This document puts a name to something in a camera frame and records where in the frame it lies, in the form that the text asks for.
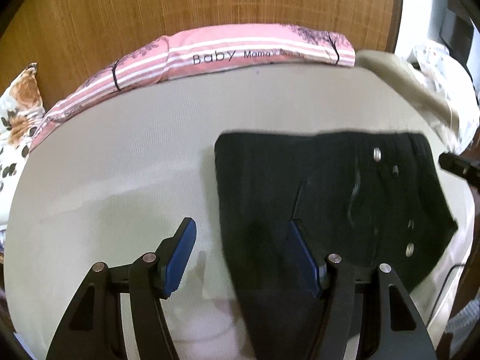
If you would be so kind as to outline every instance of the pink striped cloth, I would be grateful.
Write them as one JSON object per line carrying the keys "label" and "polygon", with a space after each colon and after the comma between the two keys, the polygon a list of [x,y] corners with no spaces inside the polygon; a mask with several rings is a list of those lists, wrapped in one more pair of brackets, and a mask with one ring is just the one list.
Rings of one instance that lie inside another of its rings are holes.
{"label": "pink striped cloth", "polygon": [[344,35],[294,25],[235,24],[162,36],[99,71],[56,103],[36,130],[30,151],[62,123],[120,93],[180,77],[299,61],[351,67],[355,51]]}

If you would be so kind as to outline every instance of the wooden wall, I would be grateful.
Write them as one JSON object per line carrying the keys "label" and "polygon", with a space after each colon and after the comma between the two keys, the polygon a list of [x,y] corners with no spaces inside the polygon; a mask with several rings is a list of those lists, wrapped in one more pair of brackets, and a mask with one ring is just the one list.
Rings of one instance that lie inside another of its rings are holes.
{"label": "wooden wall", "polygon": [[385,50],[394,0],[25,0],[0,39],[0,90],[30,62],[46,108],[161,35],[231,23],[292,23]]}

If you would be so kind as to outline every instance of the black garment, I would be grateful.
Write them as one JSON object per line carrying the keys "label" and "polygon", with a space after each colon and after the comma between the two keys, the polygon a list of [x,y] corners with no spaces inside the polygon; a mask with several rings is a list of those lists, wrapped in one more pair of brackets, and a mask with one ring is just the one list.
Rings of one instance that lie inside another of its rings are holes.
{"label": "black garment", "polygon": [[423,135],[229,133],[215,167],[223,251],[259,359],[305,358],[323,315],[288,253],[292,216],[329,253],[390,264],[408,291],[458,228]]}

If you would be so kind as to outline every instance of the silver screw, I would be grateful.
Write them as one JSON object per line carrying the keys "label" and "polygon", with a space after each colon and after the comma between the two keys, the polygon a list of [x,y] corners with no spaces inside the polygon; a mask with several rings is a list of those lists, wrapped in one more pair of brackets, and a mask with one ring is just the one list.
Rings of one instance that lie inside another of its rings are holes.
{"label": "silver screw", "polygon": [[331,262],[333,262],[335,264],[338,264],[340,261],[342,261],[342,256],[340,256],[339,254],[336,254],[336,253],[332,253],[332,254],[328,255],[328,260],[330,260]]}
{"label": "silver screw", "polygon": [[392,270],[392,267],[389,266],[387,263],[384,263],[384,262],[380,264],[379,268],[382,272],[385,272],[386,274],[389,273]]}
{"label": "silver screw", "polygon": [[380,151],[380,149],[379,149],[378,147],[376,147],[376,148],[373,150],[373,159],[374,159],[376,162],[379,162],[381,158],[382,158],[382,152]]}
{"label": "silver screw", "polygon": [[146,263],[151,263],[152,261],[155,261],[157,256],[155,256],[155,253],[146,253],[143,255],[143,261]]}
{"label": "silver screw", "polygon": [[412,254],[413,254],[413,250],[415,249],[415,245],[413,245],[413,243],[409,243],[407,246],[406,246],[406,250],[405,250],[405,256],[407,257],[411,257]]}
{"label": "silver screw", "polygon": [[102,262],[96,262],[95,264],[92,265],[92,271],[94,272],[100,272],[105,268],[105,264]]}

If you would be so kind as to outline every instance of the brown wood surface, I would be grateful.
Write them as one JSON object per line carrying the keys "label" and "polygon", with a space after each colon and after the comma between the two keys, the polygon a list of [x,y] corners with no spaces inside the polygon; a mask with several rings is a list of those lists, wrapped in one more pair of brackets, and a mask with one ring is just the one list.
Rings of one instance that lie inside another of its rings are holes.
{"label": "brown wood surface", "polygon": [[25,0],[0,39],[0,88],[30,62],[48,109],[90,75],[162,35],[231,23],[292,23],[385,50],[394,0]]}

